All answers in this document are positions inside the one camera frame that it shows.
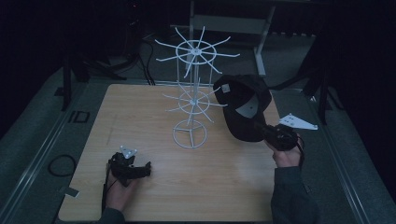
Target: gray floor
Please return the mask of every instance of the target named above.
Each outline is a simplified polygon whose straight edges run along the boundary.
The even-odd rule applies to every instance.
[[[174,50],[155,44],[154,37],[146,38],[154,47],[149,71],[158,83],[176,81],[176,61],[155,61],[157,58],[173,56]],[[262,54],[267,84],[272,86],[293,77],[313,40],[314,37],[305,36],[269,36]],[[177,43],[180,40],[176,36],[172,41]],[[224,45],[218,47],[218,52],[241,54],[237,58],[216,59],[215,66],[223,74],[257,73],[251,49]],[[141,54],[144,60],[149,58],[149,53],[149,45],[143,45]],[[208,71],[208,67],[200,69],[202,74],[207,74]],[[120,75],[128,77],[128,80],[117,81],[119,83],[145,84],[140,65]],[[213,81],[219,76],[214,74]],[[207,81],[207,77],[203,77],[202,82]],[[303,178],[318,202],[323,223],[395,223],[395,204],[346,112],[338,110],[329,101],[331,110],[326,111],[328,125],[321,125],[317,116],[318,104],[300,93],[305,82],[306,80],[298,82],[283,91],[273,91],[273,95],[280,117],[292,113],[319,125],[318,131],[298,132],[306,144]],[[8,222],[5,223],[62,223],[57,219],[57,211],[63,199],[59,189],[67,186],[71,177],[53,176],[48,172],[47,166],[63,154],[78,160],[106,88],[111,83],[115,81],[104,77],[93,77],[87,84],[74,82],[73,102],[67,111],[61,112],[62,98],[53,96],[62,85],[62,71],[59,71],[48,80],[1,140],[0,177],[3,184],[0,202],[2,217],[8,215],[5,219]],[[89,112],[91,116],[87,123],[75,123],[69,119],[73,111]],[[43,159],[35,160],[35,155],[41,155]],[[59,161],[54,169],[67,173],[73,167],[70,161]]]

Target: hand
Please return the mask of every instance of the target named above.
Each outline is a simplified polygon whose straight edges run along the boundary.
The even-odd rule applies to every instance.
[[[107,181],[107,187],[109,189],[106,196],[106,207],[123,212],[128,202],[131,201],[134,196],[138,179],[129,180],[128,183],[128,187],[125,188],[121,182],[114,177],[111,171],[109,172]]]
[[[270,145],[267,141],[265,144],[274,151],[273,159],[276,163],[277,167],[291,167],[291,166],[299,166],[301,151],[299,148],[294,147],[289,151],[279,151],[272,145]]]

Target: dark background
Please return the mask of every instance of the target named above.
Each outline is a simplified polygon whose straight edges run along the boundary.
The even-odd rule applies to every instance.
[[[111,43],[120,38],[125,23],[142,21],[166,38],[170,24],[188,24],[190,10],[188,1],[181,0],[151,0],[144,4],[141,1],[8,0],[0,4],[0,137],[44,81],[63,66],[66,53],[82,52],[94,60],[105,61],[110,49],[120,53],[120,47]],[[139,8],[131,14],[128,4]],[[281,4],[271,32],[273,35],[309,33],[302,24],[316,24],[309,26],[309,35],[317,35],[317,39],[306,58],[308,67],[318,65],[323,59],[330,61],[330,84],[336,88],[395,200],[396,181],[392,172],[396,168],[396,151],[392,140],[396,127],[396,3],[339,1],[327,7],[326,12],[330,13],[326,17],[322,17],[323,7],[311,10],[315,19],[305,17],[302,10],[305,7]],[[133,28],[136,30],[132,34],[137,34],[139,27]],[[131,50],[137,50],[134,47],[138,43],[129,44]]]

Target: sleeve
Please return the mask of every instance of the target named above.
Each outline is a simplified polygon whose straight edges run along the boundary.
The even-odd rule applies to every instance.
[[[271,209],[274,224],[320,222],[318,205],[306,192],[298,166],[275,169]]]
[[[113,208],[106,208],[97,224],[124,224],[125,217],[122,212]]]

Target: white bracket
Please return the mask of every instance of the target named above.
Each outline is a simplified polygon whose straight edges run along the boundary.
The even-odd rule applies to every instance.
[[[124,146],[120,146],[120,151],[124,155],[125,159],[129,159],[137,153],[137,149],[129,149]]]
[[[279,123],[286,125],[291,128],[298,128],[298,129],[308,129],[308,130],[317,130],[318,125],[310,124],[305,120],[299,119],[292,114],[288,114],[285,118],[280,119]]]

